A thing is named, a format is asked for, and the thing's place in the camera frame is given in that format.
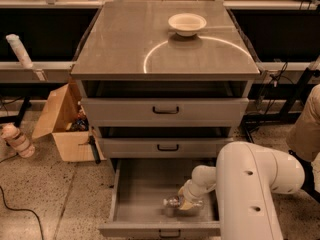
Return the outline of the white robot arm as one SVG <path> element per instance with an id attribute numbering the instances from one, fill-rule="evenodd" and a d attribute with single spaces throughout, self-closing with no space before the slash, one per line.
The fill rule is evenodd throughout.
<path id="1" fill-rule="evenodd" d="M 179 208 L 191 209 L 216 192 L 221 240 L 283 240 L 272 195 L 293 194 L 304 169 L 292 155 L 248 142 L 231 142 L 216 165 L 200 165 L 180 188 Z"/>

